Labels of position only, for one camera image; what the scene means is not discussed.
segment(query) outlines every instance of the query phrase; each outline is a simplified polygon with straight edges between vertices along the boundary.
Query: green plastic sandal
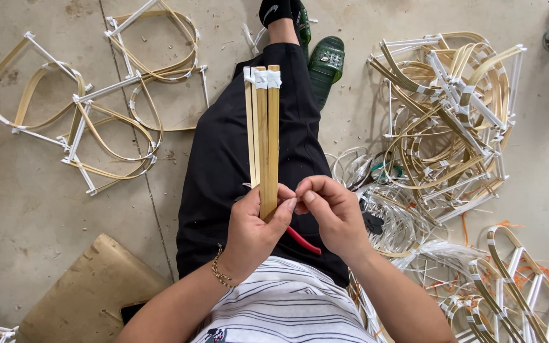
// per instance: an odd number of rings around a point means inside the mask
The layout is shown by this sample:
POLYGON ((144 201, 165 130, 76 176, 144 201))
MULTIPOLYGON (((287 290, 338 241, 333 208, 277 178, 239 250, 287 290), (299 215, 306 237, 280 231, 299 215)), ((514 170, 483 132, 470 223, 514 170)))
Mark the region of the green plastic sandal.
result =
POLYGON ((309 74, 313 92, 315 92, 319 111, 328 100, 332 84, 342 77, 345 61, 345 43, 334 36, 325 37, 316 44, 310 55, 309 74))
POLYGON ((306 64, 309 64, 309 43, 312 36, 310 35, 310 23, 309 23, 309 13, 306 12, 304 4, 302 4, 302 9, 300 10, 300 22, 298 23, 300 28, 300 41, 302 43, 302 50, 304 51, 304 57, 306 58, 306 64))

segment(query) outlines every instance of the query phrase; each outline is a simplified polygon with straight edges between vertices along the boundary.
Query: sock logo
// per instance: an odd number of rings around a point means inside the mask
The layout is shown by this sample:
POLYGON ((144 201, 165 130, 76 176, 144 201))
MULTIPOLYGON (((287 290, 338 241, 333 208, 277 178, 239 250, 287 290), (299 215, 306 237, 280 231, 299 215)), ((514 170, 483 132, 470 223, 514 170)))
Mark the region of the sock logo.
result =
POLYGON ((264 18, 262 19, 262 24, 265 25, 264 23, 266 23, 266 17, 267 17, 271 12, 276 12, 278 9, 279 9, 279 5, 274 5, 274 6, 272 6, 268 11, 266 11, 266 14, 264 14, 264 18))

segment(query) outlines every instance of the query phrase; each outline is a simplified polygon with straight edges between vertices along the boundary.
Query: striped shirt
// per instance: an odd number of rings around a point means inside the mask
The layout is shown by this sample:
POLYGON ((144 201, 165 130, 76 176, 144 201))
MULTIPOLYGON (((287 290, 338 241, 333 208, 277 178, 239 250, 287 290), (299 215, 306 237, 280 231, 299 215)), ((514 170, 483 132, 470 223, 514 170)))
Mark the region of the striped shirt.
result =
POLYGON ((192 342, 374 342, 345 289, 302 263, 269 257, 213 307, 192 342))

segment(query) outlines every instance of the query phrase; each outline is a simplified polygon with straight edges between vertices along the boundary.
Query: bracelet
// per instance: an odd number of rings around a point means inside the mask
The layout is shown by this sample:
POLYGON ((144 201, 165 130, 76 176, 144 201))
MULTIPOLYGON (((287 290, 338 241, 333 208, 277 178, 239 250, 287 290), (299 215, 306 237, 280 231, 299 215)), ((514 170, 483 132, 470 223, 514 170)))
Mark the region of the bracelet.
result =
POLYGON ((220 250, 217 252, 217 256, 213 259, 213 264, 211 265, 211 270, 213 270, 213 274, 215 275, 215 277, 217 278, 217 280, 219 280, 219 282, 230 288, 230 289, 233 289, 233 288, 236 288, 236 286, 233 286, 233 285, 229 285, 228 283, 226 283, 224 280, 226 281, 232 281, 232 278, 229 278, 227 276, 225 276, 224 274, 218 272, 217 270, 217 259, 220 258, 221 256, 221 244, 217 244, 217 246, 220 248, 220 250))

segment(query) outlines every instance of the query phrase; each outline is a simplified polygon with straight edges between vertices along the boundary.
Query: hand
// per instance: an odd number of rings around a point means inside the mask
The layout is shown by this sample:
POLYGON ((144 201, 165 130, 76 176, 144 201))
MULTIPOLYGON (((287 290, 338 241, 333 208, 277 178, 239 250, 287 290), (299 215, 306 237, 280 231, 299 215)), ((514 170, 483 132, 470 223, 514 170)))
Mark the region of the hand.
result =
POLYGON ((316 175, 298 184, 296 196, 296 213, 313 214, 323 243, 347 265, 373 251, 355 193, 328 176, 316 175))
POLYGON ((277 197, 282 202, 268 224, 259 218, 260 185, 233 205, 228 242, 217 262, 220 273, 232 278, 230 285, 245 281, 266 261, 292 221, 296 193, 279 184, 277 197))

